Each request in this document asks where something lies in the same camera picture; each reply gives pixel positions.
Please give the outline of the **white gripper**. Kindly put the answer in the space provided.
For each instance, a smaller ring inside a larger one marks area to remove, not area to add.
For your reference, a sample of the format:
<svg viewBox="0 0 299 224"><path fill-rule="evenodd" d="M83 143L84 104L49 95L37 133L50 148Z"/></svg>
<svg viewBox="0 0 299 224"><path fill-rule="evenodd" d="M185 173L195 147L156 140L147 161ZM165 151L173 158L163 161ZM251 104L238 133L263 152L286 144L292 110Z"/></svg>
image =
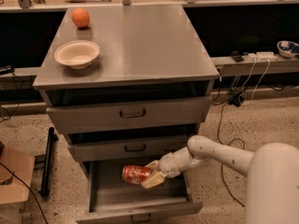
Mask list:
<svg viewBox="0 0 299 224"><path fill-rule="evenodd" d="M183 157L177 153L168 153L161 159L150 162L146 165L153 172L146 180L141 183L144 189L150 189L162 184L165 178L174 178L182 173L181 164Z"/></svg>

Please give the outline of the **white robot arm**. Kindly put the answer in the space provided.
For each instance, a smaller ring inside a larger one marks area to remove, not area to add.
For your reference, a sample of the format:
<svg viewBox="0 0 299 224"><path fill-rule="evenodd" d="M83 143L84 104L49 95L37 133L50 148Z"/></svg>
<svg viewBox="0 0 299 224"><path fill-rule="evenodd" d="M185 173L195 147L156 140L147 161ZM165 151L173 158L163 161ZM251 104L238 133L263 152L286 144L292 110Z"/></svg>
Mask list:
<svg viewBox="0 0 299 224"><path fill-rule="evenodd" d="M247 178L244 224L299 224L299 148L283 143L250 152L194 135L186 147L151 162L151 175L142 187L155 187L206 158Z"/></svg>

